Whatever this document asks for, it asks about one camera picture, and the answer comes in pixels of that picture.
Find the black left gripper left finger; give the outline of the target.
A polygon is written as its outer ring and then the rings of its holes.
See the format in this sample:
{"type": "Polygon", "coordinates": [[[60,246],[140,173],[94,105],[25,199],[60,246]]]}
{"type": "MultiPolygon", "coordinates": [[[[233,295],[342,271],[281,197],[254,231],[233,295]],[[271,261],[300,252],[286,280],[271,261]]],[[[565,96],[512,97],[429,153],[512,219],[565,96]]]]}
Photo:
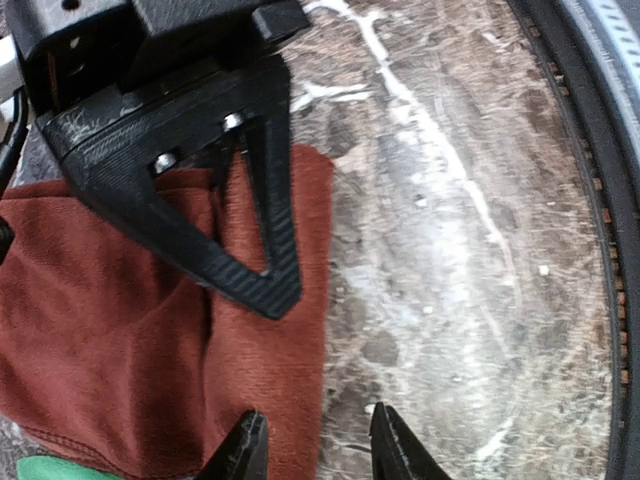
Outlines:
{"type": "Polygon", "coordinates": [[[267,418],[246,411],[197,474],[197,480],[266,480],[269,437],[267,418]]]}

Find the brown towel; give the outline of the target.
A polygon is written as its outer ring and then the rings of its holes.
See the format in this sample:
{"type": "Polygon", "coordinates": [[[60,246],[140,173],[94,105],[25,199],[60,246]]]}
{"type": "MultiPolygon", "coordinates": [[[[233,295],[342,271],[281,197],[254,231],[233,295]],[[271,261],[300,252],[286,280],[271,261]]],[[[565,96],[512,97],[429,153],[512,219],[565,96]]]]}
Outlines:
{"type": "Polygon", "coordinates": [[[206,290],[90,212],[61,181],[10,190],[1,412],[50,451],[128,479],[199,471],[264,413],[269,475],[312,479],[321,434],[332,162],[292,154],[303,293],[272,321],[206,290]]]}

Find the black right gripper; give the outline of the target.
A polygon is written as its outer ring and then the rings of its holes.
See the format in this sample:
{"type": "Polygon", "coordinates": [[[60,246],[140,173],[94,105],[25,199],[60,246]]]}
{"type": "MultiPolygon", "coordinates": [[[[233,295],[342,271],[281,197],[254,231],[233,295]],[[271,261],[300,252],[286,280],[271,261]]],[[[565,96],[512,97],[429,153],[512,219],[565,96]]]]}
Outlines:
{"type": "Polygon", "coordinates": [[[298,1],[9,1],[6,23],[38,115],[142,86],[203,58],[226,70],[310,26],[298,1]]]}

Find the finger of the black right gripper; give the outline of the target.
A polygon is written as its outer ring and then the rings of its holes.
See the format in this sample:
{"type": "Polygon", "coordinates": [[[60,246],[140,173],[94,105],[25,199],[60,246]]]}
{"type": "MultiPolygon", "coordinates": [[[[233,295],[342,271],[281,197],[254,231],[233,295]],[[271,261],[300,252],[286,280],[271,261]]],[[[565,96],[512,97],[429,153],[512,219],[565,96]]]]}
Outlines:
{"type": "Polygon", "coordinates": [[[266,55],[205,59],[37,120],[69,190],[136,243],[262,317],[299,302],[290,80],[266,55]]]}

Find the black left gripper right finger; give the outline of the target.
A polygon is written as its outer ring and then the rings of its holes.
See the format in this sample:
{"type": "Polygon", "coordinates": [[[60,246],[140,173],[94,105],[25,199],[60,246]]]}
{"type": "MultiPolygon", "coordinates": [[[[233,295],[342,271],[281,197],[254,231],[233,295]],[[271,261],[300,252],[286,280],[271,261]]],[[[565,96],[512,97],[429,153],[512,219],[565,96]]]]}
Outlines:
{"type": "Polygon", "coordinates": [[[373,479],[451,480],[392,406],[375,404],[369,438],[373,479]]]}

